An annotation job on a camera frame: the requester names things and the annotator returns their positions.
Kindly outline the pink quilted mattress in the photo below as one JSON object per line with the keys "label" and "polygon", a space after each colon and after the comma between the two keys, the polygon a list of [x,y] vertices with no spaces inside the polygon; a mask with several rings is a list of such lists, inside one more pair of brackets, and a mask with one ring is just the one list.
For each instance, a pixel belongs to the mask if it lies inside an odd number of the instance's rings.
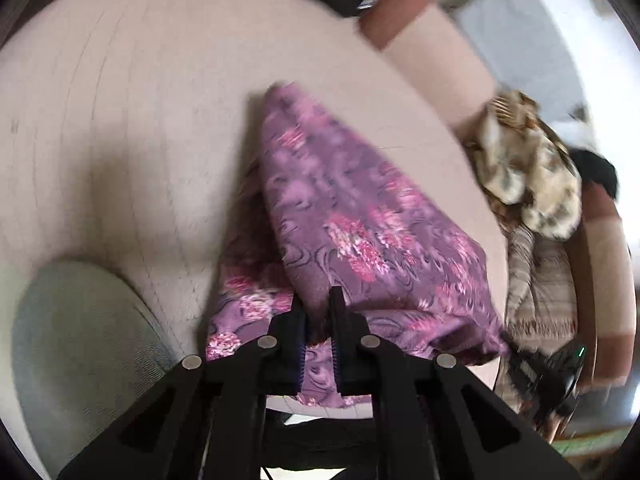
{"label": "pink quilted mattress", "polygon": [[[51,262],[95,264],[153,312],[172,368],[215,361],[221,255],[277,84],[302,88],[480,245],[502,324],[506,241],[463,142],[358,20],[311,0],[56,0],[1,51],[1,411],[41,466],[12,372],[27,287]],[[367,394],[344,410],[297,395],[266,409],[373,417]]]}

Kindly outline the pink cylindrical bolster pillow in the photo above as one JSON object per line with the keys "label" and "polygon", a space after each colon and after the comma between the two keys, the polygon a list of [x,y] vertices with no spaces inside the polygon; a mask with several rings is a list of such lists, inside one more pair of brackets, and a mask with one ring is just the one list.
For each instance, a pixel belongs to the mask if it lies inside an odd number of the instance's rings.
{"label": "pink cylindrical bolster pillow", "polygon": [[376,0],[358,27],[460,141],[473,136],[497,81],[435,0]]}

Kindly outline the beige patterned crumpled cloth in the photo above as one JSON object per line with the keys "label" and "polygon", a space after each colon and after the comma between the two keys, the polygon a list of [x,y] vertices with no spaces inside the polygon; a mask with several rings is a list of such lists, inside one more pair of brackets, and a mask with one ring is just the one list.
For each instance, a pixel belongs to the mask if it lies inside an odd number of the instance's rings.
{"label": "beige patterned crumpled cloth", "polygon": [[582,178],[560,138],[519,91],[487,105],[466,144],[476,180],[503,232],[519,226],[568,240],[582,218]]}

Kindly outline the purple floral cloth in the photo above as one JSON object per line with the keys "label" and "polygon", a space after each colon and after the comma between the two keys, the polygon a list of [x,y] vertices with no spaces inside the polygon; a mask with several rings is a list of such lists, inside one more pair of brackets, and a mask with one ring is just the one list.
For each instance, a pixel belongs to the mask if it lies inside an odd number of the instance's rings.
{"label": "purple floral cloth", "polygon": [[207,359],[232,356],[300,300],[311,324],[310,408],[351,408],[336,388],[324,314],[332,287],[372,333],[422,359],[482,365],[506,350],[486,256],[392,162],[296,84],[262,102],[258,153],[221,255]]}

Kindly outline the striped beige blanket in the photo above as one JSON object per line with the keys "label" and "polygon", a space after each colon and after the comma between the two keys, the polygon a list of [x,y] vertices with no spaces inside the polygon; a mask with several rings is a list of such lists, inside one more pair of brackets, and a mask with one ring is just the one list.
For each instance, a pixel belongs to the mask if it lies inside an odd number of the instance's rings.
{"label": "striped beige blanket", "polygon": [[551,356],[575,338],[577,300],[564,245],[510,226],[504,325],[519,347]]}

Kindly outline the person's jeans legs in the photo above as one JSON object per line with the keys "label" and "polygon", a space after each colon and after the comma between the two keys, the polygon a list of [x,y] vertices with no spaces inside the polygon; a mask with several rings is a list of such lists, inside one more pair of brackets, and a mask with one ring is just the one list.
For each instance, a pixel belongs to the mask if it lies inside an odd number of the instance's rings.
{"label": "person's jeans legs", "polygon": [[75,260],[47,264],[27,287],[11,359],[26,428],[51,477],[177,362],[134,290]]}

